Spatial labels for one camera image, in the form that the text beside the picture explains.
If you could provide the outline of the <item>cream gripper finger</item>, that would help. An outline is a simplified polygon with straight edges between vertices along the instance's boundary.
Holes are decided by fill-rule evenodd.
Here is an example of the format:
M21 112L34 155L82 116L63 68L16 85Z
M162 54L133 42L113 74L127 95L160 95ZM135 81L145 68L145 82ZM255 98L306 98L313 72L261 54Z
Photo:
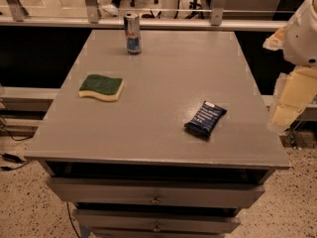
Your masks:
M297 66L290 74L281 73L276 80L269 124L288 128L317 95L317 68Z
M286 27L280 27L270 37L266 38L263 48L270 51L278 51L284 49L284 34Z

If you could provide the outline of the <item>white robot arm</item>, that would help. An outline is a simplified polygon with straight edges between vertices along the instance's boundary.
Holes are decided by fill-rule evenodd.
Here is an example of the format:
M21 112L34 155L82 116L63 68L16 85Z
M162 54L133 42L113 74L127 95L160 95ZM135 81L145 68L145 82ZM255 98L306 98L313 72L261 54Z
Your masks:
M267 50L282 50L295 65L276 80L268 126L283 131L317 95L317 0L305 0L287 24L264 41Z

